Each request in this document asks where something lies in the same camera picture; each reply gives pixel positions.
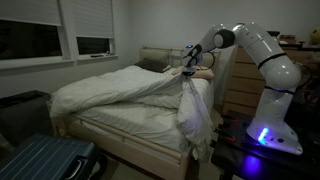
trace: floor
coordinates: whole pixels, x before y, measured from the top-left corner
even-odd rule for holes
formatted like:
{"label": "floor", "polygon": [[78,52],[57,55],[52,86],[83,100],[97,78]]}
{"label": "floor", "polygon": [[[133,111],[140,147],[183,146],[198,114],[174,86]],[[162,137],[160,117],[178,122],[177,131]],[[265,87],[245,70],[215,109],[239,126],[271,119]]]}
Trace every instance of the floor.
{"label": "floor", "polygon": [[[220,114],[214,112],[214,124],[217,125],[222,121]],[[0,146],[0,160],[5,158],[14,148],[8,143]],[[190,180],[219,180],[222,170],[211,164],[210,162],[193,162],[188,170],[188,178]],[[141,171],[141,169],[130,165],[128,163],[119,162],[108,157],[107,170],[101,177],[102,180],[153,180],[158,179],[154,176]],[[242,180],[239,177],[234,176],[234,180]]]}

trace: blue suitcase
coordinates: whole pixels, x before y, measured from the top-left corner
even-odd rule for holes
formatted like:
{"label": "blue suitcase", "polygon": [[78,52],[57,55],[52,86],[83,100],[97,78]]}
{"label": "blue suitcase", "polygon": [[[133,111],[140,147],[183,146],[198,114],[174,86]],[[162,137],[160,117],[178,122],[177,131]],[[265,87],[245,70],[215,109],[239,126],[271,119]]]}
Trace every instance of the blue suitcase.
{"label": "blue suitcase", "polygon": [[35,134],[0,163],[0,179],[88,179],[99,154],[93,143]]}

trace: white robotic arm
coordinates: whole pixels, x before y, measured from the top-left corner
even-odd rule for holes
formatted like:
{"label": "white robotic arm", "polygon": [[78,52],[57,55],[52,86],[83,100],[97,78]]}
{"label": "white robotic arm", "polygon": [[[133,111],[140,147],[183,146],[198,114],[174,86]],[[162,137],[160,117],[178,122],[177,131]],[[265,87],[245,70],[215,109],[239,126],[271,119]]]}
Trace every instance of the white robotic arm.
{"label": "white robotic arm", "polygon": [[284,117],[297,88],[301,74],[278,43],[259,25],[238,24],[228,30],[222,24],[213,26],[196,46],[187,46],[182,60],[184,74],[201,62],[202,54],[215,48],[241,45],[266,80],[255,117],[247,133],[263,146],[300,155],[302,147],[297,134]]}

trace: blanket fold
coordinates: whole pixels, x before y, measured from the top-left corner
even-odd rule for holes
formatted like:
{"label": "blanket fold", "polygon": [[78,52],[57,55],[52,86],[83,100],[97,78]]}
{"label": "blanket fold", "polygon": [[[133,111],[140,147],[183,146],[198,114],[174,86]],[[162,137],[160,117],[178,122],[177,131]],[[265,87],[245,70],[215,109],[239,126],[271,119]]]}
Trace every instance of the blanket fold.
{"label": "blanket fold", "polygon": [[177,127],[193,144],[193,156],[206,156],[213,128],[208,110],[190,78],[137,66],[69,84],[53,94],[50,116],[63,116],[118,101],[178,109]]}

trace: white wall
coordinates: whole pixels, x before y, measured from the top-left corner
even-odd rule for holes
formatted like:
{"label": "white wall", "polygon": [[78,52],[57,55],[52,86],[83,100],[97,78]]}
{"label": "white wall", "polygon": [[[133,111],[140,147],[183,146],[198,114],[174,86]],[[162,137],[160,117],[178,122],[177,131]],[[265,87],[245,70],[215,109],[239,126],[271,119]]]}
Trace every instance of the white wall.
{"label": "white wall", "polygon": [[114,29],[118,59],[46,65],[31,68],[0,71],[0,97],[10,96],[29,90],[52,93],[60,87],[93,75],[99,75],[126,67],[130,62],[128,39],[130,33],[129,0],[114,0]]}
{"label": "white wall", "polygon": [[[296,34],[298,40],[308,41],[312,28],[320,22],[319,0],[134,0],[131,5],[133,57],[139,56],[138,50],[143,45],[184,47],[195,44],[211,25],[218,23],[255,21],[266,30]],[[226,79],[225,74],[217,76]],[[225,82],[218,82],[216,86],[216,100],[219,101]]]}

